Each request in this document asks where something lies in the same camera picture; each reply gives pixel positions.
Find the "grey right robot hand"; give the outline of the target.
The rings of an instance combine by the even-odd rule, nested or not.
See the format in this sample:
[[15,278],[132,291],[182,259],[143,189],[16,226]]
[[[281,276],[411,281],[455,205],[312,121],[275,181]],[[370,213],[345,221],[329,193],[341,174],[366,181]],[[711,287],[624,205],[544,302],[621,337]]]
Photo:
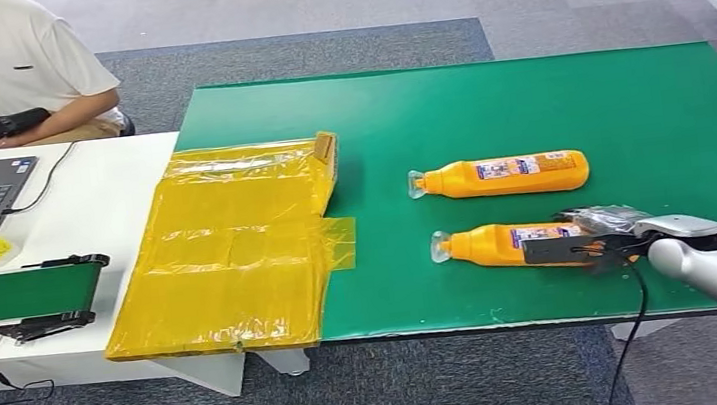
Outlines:
[[556,222],[573,223],[586,235],[596,236],[593,248],[603,251],[586,253],[593,270],[601,272],[633,263],[645,256],[649,241],[633,234],[637,221],[651,214],[624,205],[588,206],[561,210],[553,215]]

